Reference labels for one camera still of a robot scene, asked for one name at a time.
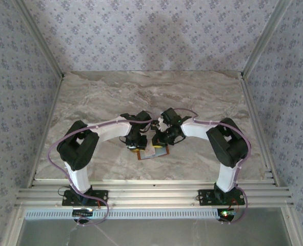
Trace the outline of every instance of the vented panel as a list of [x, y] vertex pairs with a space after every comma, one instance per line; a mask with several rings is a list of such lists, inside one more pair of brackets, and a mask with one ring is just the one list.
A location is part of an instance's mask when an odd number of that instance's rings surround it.
[[[106, 211], [94, 211], [93, 219], [101, 219]], [[217, 218], [217, 209], [113, 209], [108, 219], [209, 219]], [[72, 209], [28, 210], [26, 219], [72, 219]]]

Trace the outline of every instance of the aluminum rail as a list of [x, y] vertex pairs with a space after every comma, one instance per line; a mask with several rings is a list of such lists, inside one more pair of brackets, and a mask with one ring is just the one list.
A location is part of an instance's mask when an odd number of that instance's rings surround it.
[[[56, 183], [38, 182], [30, 189], [21, 189], [16, 206], [21, 208], [68, 208], [62, 206], [58, 189], [67, 186], [66, 180]], [[111, 208], [198, 208], [196, 200], [200, 189], [213, 189], [213, 182], [201, 180], [109, 180], [92, 182], [94, 190], [108, 190]], [[287, 187], [276, 187], [273, 179], [245, 181], [239, 184], [248, 197], [251, 208], [292, 207], [293, 201]], [[201, 208], [225, 208], [202, 206]]]

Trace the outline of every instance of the wall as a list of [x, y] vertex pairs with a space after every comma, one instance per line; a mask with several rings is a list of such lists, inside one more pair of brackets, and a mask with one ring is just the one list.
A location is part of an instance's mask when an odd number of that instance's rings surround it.
[[0, 1], [0, 242], [58, 82], [12, 2]]
[[293, 1], [248, 80], [303, 225], [303, 0]]
[[25, 0], [63, 71], [241, 71], [277, 0]]

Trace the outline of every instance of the joint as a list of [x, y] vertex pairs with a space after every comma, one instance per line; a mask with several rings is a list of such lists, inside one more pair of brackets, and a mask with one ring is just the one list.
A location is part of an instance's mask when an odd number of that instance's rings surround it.
[[[121, 117], [124, 117], [127, 120], [136, 120], [136, 121], [148, 121], [151, 120], [150, 115], [146, 111], [141, 111], [136, 116], [129, 114], [121, 114]], [[147, 147], [147, 136], [141, 135], [143, 129], [148, 125], [148, 123], [135, 123], [130, 122], [131, 130], [127, 136], [125, 136], [125, 144], [128, 149], [134, 150], [145, 150]]]
[[[66, 135], [85, 127], [87, 127], [87, 124], [78, 120], [71, 126]], [[83, 139], [83, 142], [78, 143], [77, 139]], [[97, 133], [86, 130], [76, 133], [59, 143], [57, 151], [61, 159], [71, 167], [71, 170], [77, 171], [83, 169], [90, 162], [98, 140]]]
[[[240, 131], [238, 126], [230, 118], [225, 118], [221, 120], [221, 122]], [[247, 156], [247, 143], [241, 135], [232, 129], [218, 125], [208, 130], [206, 134], [217, 159], [226, 167], [234, 168], [241, 159]]]
[[[181, 125], [184, 121], [191, 118], [191, 116], [185, 116], [181, 118], [173, 108], [165, 110], [161, 114], [159, 121], [159, 129], [156, 129], [156, 134], [152, 138], [152, 144], [154, 146], [165, 147], [167, 145], [175, 145], [183, 141], [186, 136], [184, 135]], [[176, 141], [176, 138], [181, 136], [182, 139]]]

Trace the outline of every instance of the marble tabletop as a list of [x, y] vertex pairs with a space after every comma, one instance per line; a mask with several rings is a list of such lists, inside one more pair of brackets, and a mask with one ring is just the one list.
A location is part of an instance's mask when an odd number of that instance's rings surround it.
[[[47, 150], [63, 137], [76, 120], [94, 123], [122, 113], [148, 110], [154, 115], [173, 108], [188, 108], [200, 120], [232, 118], [252, 144], [252, 155], [239, 174], [240, 180], [263, 179], [264, 163], [253, 131], [237, 72], [72, 72], [60, 87], [51, 126], [38, 162], [35, 179], [62, 179], [48, 163]], [[181, 116], [189, 112], [179, 111]], [[138, 160], [118, 138], [98, 145], [88, 165], [90, 180], [175, 179], [209, 180], [218, 176], [219, 163], [208, 141], [190, 137], [170, 154]], [[64, 166], [54, 150], [51, 158]]]

